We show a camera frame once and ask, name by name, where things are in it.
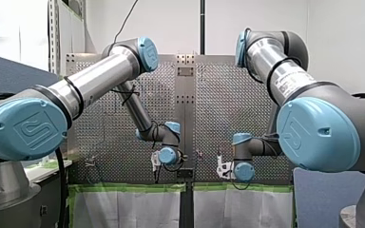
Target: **white wall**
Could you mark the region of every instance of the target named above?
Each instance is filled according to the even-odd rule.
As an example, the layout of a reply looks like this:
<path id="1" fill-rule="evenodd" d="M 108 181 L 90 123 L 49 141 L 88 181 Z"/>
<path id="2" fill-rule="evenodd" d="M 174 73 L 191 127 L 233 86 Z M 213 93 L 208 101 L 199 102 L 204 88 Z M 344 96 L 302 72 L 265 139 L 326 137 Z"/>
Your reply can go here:
<path id="1" fill-rule="evenodd" d="M 133 2 L 86 0 L 87 51 L 101 52 L 112 42 Z M 206 54 L 234 55 L 246 27 L 288 29 L 306 37 L 307 0 L 212 0 L 206 1 L 205 14 Z M 140 0 L 119 40 L 142 35 L 153 39 L 161 54 L 199 53 L 200 1 Z"/>
<path id="2" fill-rule="evenodd" d="M 365 91 L 365 0 L 309 0 L 310 73 Z"/>
<path id="3" fill-rule="evenodd" d="M 87 51 L 101 53 L 112 43 L 133 2 L 86 0 Z M 199 15 L 198 0 L 140 0 L 118 41 L 147 36 L 161 54 L 198 52 Z"/>
<path id="4" fill-rule="evenodd" d="M 306 38 L 307 0 L 206 1 L 206 54 L 234 55 L 245 28 L 290 30 Z"/>

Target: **white label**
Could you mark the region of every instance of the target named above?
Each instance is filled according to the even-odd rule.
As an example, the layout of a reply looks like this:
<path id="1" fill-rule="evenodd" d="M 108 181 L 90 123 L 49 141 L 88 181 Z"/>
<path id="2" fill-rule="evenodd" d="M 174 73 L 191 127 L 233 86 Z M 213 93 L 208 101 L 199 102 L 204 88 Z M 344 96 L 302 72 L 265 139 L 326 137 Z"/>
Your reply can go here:
<path id="1" fill-rule="evenodd" d="M 315 82 L 316 80 L 312 76 L 301 69 L 300 71 L 289 72 L 279 77 L 275 81 L 275 86 L 285 98 L 288 98 L 299 88 Z"/>

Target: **perforated metal panel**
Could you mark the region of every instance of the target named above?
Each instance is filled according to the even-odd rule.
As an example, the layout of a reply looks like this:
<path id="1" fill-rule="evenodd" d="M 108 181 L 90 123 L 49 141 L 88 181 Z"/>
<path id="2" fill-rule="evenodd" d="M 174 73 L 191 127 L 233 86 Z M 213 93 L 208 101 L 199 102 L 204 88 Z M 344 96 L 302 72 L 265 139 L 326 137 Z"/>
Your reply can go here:
<path id="1" fill-rule="evenodd" d="M 100 55 L 69 54 L 67 73 L 78 72 L 100 58 Z M 142 103 L 158 123 L 174 121 L 174 59 L 174 56 L 162 56 L 155 72 L 143 74 L 134 81 Z M 87 108 L 74 125 L 79 160 L 69 173 L 71 182 L 153 182 L 152 142 L 136 139 L 136 126 L 116 93 L 107 93 Z M 163 171 L 160 180 L 175 182 L 175 174 Z"/>
<path id="2" fill-rule="evenodd" d="M 89 67 L 101 56 L 69 54 L 67 58 L 67 74 L 72 74 Z M 202 154 L 200 160 L 190 158 L 196 167 L 195 181 L 222 181 L 216 174 L 218 151 L 225 161 L 232 161 L 233 134 L 250 132 L 261 136 L 266 131 L 271 103 L 264 85 L 255 83 L 245 69 L 235 67 L 233 56 L 195 56 L 192 64 L 195 74 L 185 79 L 177 76 L 179 64 L 175 56 L 162 55 L 160 60 L 154 73 L 144 74 L 134 82 L 144 106 L 158 123 L 177 121 L 179 116 L 184 152 Z M 187 118 L 187 110 L 192 110 L 193 115 L 189 116 L 195 118 Z M 75 123 L 73 144 L 80 159 L 71 169 L 70 181 L 153 182 L 151 143 L 136 140 L 135 128 L 115 93 L 107 93 L 90 106 Z M 291 165 L 285 157 L 255 157 L 255 167 L 255 182 L 287 184 L 291 179 Z M 161 181 L 176 180 L 174 174 L 163 170 Z"/>
<path id="3" fill-rule="evenodd" d="M 235 67 L 233 56 L 198 56 L 196 65 L 194 148 L 202 154 L 196 181 L 221 181 L 216 173 L 218 151 L 226 162 L 232 161 L 235 133 L 264 134 L 271 102 L 265 85 Z M 291 165 L 285 157 L 255 157 L 255 169 L 255 182 L 288 183 L 291 179 Z"/>

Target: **green tape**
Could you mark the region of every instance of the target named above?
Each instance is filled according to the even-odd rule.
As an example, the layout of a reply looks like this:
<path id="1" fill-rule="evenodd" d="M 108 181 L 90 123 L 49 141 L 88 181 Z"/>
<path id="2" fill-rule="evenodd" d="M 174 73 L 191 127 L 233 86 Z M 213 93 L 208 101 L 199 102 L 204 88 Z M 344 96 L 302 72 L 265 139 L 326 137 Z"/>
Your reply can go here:
<path id="1" fill-rule="evenodd" d="M 183 192 L 184 184 L 128 184 L 128 183 L 96 183 L 74 184 L 69 186 L 69 192 L 130 192 L 130 193 L 166 193 Z"/>
<path id="2" fill-rule="evenodd" d="M 244 188 L 246 183 L 235 183 L 238 188 Z M 221 183 L 195 183 L 194 191 L 208 192 L 208 191 L 224 191 L 235 190 L 236 188 L 230 182 Z M 246 190 L 243 191 L 257 191 L 257 192 L 274 192 L 274 193 L 291 193 L 293 192 L 293 185 L 263 185 L 250 184 Z"/>
<path id="3" fill-rule="evenodd" d="M 73 228 L 73 212 L 75 209 L 76 192 L 69 191 L 69 227 Z"/>

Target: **blue joint cap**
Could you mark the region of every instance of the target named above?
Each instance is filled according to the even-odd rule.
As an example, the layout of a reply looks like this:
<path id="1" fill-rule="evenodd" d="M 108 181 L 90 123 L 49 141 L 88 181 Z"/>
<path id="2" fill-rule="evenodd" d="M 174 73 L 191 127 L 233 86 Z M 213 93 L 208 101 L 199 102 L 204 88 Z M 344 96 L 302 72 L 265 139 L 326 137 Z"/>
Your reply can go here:
<path id="1" fill-rule="evenodd" d="M 146 72 L 154 71 L 159 63 L 159 55 L 155 44 L 149 38 L 138 38 L 138 52 Z"/>
<path id="2" fill-rule="evenodd" d="M 301 168 L 342 172 L 360 155 L 360 139 L 351 120 L 336 106 L 318 98 L 297 98 L 278 114 L 279 145 Z"/>
<path id="3" fill-rule="evenodd" d="M 233 145 L 237 145 L 240 143 L 244 143 L 246 141 L 249 141 L 253 138 L 253 135 L 250 133 L 237 133 L 233 136 Z"/>
<path id="4" fill-rule="evenodd" d="M 144 139 L 142 138 L 141 132 L 138 129 L 135 130 L 135 136 L 138 140 L 142 141 Z"/>
<path id="5" fill-rule="evenodd" d="M 177 153 L 170 147 L 164 147 L 160 150 L 159 161 L 163 164 L 175 164 L 177 162 Z"/>
<path id="6" fill-rule="evenodd" d="M 243 182 L 251 181 L 256 174 L 254 166 L 248 162 L 241 162 L 234 168 L 236 179 Z"/>
<path id="7" fill-rule="evenodd" d="M 173 132 L 180 134 L 180 124 L 176 122 L 166 122 L 164 125 L 168 126 Z"/>
<path id="8" fill-rule="evenodd" d="M 245 50 L 244 49 L 245 49 L 246 37 L 244 35 L 245 35 L 245 31 L 242 31 L 239 35 L 239 38 L 237 39 L 236 58 L 235 58 L 235 63 L 236 63 L 237 67 L 245 67 L 245 62 L 244 62 Z"/>
<path id="9" fill-rule="evenodd" d="M 22 98 L 0 104 L 0 159 L 29 161 L 52 153 L 67 136 L 67 120 L 55 104 Z"/>

